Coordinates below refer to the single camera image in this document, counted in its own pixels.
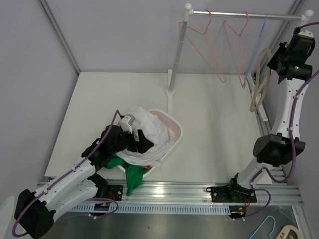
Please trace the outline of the white t shirt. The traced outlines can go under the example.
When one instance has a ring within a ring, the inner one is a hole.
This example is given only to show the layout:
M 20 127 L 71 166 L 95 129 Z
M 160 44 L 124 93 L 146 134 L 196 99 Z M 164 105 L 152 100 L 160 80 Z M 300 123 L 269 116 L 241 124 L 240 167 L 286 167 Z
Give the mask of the white t shirt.
M 174 142 L 169 138 L 167 126 L 158 116 L 144 110 L 141 107 L 131 107 L 126 114 L 135 117 L 132 123 L 132 130 L 137 137 L 140 129 L 145 138 L 154 145 L 146 152 L 131 152 L 127 149 L 116 153 L 116 155 L 126 161 L 128 164 L 137 166 L 158 166 L 161 158 L 171 149 Z

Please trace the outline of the coral red shirt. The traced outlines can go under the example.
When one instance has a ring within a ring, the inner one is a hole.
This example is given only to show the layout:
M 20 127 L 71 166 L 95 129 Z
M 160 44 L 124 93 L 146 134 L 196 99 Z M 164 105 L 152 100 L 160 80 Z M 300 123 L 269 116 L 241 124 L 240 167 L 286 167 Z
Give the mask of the coral red shirt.
M 143 166 L 143 168 L 145 168 L 145 169 L 147 169 L 147 170 L 151 170 L 151 169 L 152 169 L 152 166 L 147 165 L 147 166 Z

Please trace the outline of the green t shirt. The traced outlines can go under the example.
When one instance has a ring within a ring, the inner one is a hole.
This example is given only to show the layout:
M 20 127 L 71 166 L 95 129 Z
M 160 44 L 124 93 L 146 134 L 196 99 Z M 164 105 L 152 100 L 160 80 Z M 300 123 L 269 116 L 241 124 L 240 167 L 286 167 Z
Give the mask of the green t shirt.
M 126 174 L 126 184 L 127 184 L 127 192 L 126 195 L 130 196 L 132 191 L 139 187 L 143 182 L 143 176 L 149 171 L 147 168 L 128 164 L 122 158 L 112 155 L 109 163 L 107 164 L 107 169 L 113 169 L 117 166 L 122 166 L 125 170 Z

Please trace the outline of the light blue wire hanger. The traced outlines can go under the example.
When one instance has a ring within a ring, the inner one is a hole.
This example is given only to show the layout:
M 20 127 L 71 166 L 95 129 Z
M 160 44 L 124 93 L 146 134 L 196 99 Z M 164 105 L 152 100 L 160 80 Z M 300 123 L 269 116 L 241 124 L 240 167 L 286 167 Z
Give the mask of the light blue wire hanger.
M 268 13 L 266 14 L 265 18 L 264 18 L 264 22 L 263 22 L 263 25 L 260 29 L 260 32 L 259 32 L 259 37 L 257 39 L 257 42 L 256 42 L 256 45 L 254 47 L 254 50 L 253 50 L 253 53 L 251 55 L 251 59 L 250 59 L 250 62 L 249 62 L 249 65 L 247 67 L 247 70 L 245 72 L 245 78 L 244 78 L 244 83 L 247 83 L 248 81 L 248 75 L 251 74 L 251 70 L 252 70 L 252 67 L 253 67 L 253 63 L 255 61 L 255 58 L 257 57 L 257 53 L 258 53 L 258 50 L 259 50 L 259 47 L 261 45 L 261 42 L 262 42 L 262 39 L 263 39 L 263 34 L 264 34 L 264 30 L 265 30 L 265 26 L 266 26 L 266 22 L 267 22 L 267 18 L 268 18 Z

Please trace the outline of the beige wooden hanger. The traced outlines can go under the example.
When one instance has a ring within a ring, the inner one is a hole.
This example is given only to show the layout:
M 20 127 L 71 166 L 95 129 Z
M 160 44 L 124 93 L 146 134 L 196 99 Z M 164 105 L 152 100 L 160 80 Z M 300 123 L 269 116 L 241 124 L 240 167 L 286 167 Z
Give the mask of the beige wooden hanger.
M 253 96 L 250 104 L 250 112 L 255 112 L 259 106 L 264 101 L 264 98 L 266 96 L 270 80 L 271 80 L 271 74 L 272 70 L 269 69 L 268 73 L 266 75 L 266 78 L 260 82 L 261 79 L 261 57 L 265 56 L 268 60 L 268 63 L 270 62 L 272 58 L 272 52 L 269 48 L 264 48 L 258 55 L 257 61 L 256 61 L 256 78 L 255 78 L 255 88 L 253 91 Z

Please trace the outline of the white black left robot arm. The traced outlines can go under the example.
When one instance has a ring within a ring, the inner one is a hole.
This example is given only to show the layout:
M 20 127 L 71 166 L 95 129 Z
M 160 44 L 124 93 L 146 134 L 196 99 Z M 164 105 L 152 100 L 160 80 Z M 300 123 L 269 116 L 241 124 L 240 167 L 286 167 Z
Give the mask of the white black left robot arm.
M 88 200 L 101 200 L 107 195 L 108 182 L 97 174 L 106 167 L 111 157 L 123 150 L 145 153 L 154 143 L 141 129 L 137 133 L 124 131 L 120 126 L 109 125 L 81 157 L 63 175 L 35 190 L 23 190 L 17 199 L 12 235 L 18 238 L 20 225 L 33 239 L 44 236 L 53 224 L 77 204 Z

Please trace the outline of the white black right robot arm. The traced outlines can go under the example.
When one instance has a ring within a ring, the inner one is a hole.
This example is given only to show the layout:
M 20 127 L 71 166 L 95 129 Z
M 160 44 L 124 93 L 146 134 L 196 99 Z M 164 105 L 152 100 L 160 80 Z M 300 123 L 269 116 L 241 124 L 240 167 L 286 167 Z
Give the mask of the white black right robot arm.
M 269 174 L 268 166 L 279 167 L 291 164 L 291 169 L 283 180 L 292 176 L 297 156 L 305 149 L 300 140 L 300 115 L 308 84 L 314 78 L 313 68 L 306 63 L 315 48 L 312 32 L 295 32 L 290 42 L 282 42 L 267 64 L 278 78 L 279 97 L 277 115 L 270 134 L 256 140 L 250 164 L 231 179 L 227 197 L 239 201 L 255 194 L 254 181 L 263 173 Z

